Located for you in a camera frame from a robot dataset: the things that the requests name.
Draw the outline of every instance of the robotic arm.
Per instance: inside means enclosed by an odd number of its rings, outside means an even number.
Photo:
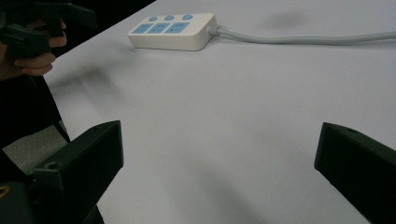
[[[51,36],[63,36],[60,19],[96,28],[93,10],[72,3],[36,2],[33,0],[0,1],[0,41],[8,45],[15,57],[35,57],[50,52],[47,37],[26,25],[38,19],[44,20]]]

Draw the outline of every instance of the blue outlet panel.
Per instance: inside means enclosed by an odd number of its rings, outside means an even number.
[[[139,27],[137,27],[133,31],[133,34],[143,34],[143,33],[145,33],[152,26],[152,24],[153,23],[145,23],[145,24],[139,25]]]
[[[163,30],[168,27],[170,23],[157,23],[154,27],[152,27],[148,33],[149,34],[160,34]]]
[[[175,22],[165,33],[180,34],[189,24],[189,22]]]

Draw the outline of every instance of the white table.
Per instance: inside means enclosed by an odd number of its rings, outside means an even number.
[[[135,49],[147,16],[212,12],[255,36],[396,29],[396,1],[157,0],[61,56],[46,75],[72,139],[119,119],[125,165],[106,224],[362,224],[314,169],[323,122],[396,148],[396,42],[275,46],[214,37],[200,51]]]

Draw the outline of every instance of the power cord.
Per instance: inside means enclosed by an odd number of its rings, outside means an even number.
[[[395,39],[396,32],[387,32],[371,35],[352,35],[352,36],[291,36],[263,38],[249,35],[241,35],[235,32],[220,28],[207,27],[211,35],[225,35],[234,40],[251,42],[257,44],[291,44],[291,45],[347,45],[368,41]]]

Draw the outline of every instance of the white power strip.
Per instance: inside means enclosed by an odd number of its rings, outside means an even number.
[[[152,16],[128,32],[137,49],[200,50],[212,38],[207,27],[217,27],[214,14]]]

